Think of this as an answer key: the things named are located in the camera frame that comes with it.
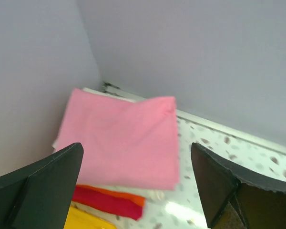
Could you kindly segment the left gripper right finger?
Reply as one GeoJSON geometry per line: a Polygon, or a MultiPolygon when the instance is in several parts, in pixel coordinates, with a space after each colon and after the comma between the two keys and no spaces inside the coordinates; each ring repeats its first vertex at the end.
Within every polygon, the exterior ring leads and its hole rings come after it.
{"type": "Polygon", "coordinates": [[[191,161],[210,229],[286,229],[286,182],[229,161],[199,143],[191,161]]]}

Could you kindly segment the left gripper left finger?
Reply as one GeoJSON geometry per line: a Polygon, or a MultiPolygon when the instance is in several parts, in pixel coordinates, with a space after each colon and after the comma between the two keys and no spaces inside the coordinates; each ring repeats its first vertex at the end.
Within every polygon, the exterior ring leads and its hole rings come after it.
{"type": "Polygon", "coordinates": [[[82,158],[82,145],[73,143],[0,176],[0,229],[62,229],[82,158]]]}

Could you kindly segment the pink t shirt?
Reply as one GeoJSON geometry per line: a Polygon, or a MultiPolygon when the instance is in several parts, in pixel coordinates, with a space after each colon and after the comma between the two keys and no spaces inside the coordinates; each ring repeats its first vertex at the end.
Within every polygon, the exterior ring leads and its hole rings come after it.
{"type": "Polygon", "coordinates": [[[56,140],[81,143],[77,184],[172,190],[179,181],[174,97],[129,102],[74,89],[56,140]]]}

